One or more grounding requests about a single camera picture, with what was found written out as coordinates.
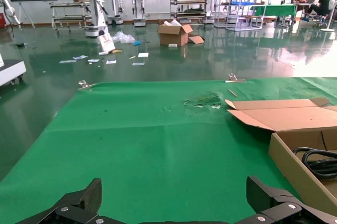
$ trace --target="cable coil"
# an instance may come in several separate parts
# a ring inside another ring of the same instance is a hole
[[[337,177],[337,153],[308,147],[300,147],[293,150],[295,155],[299,152],[305,152],[302,157],[302,162],[318,179],[331,179]],[[329,158],[318,161],[308,161],[309,156],[314,154]]]

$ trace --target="green table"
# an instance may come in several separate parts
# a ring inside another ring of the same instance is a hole
[[[257,7],[255,16],[263,15],[265,7]],[[285,5],[268,5],[265,10],[265,16],[294,16],[296,14],[296,6],[293,4]]]
[[[223,99],[325,96],[336,105],[336,84],[274,78],[106,83],[78,91],[0,183],[0,223],[43,211],[93,178],[103,182],[100,214],[126,223],[238,221],[253,214],[247,176],[294,191],[268,156],[271,132],[239,122]]]

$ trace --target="metal screw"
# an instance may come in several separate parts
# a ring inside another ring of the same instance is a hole
[[[265,221],[265,218],[263,218],[262,216],[258,216],[257,218],[259,221]]]

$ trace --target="epoxy floor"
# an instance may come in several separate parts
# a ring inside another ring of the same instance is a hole
[[[159,45],[157,27],[111,28],[112,36],[122,30],[142,44],[116,43],[123,52],[107,56],[98,55],[97,40],[86,38],[83,30],[61,30],[57,36],[51,27],[24,27],[22,32],[14,29],[15,38],[0,30],[2,57],[23,59],[27,68],[23,83],[0,87],[0,180],[72,98],[80,80],[89,84],[213,80],[228,79],[230,73],[239,79],[337,76],[336,33],[306,28],[291,32],[273,23],[260,32],[238,33],[193,26],[193,33],[203,36],[205,44],[168,48]],[[26,48],[16,48],[16,43],[26,43]],[[143,52],[149,57],[130,59]],[[81,55],[100,61],[59,64]],[[107,65],[111,59],[117,63]],[[133,66],[135,62],[145,65]]]

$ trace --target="small white card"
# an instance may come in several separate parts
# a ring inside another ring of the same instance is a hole
[[[116,64],[117,60],[107,60],[106,64]]]
[[[148,57],[148,53],[139,53],[138,57]]]

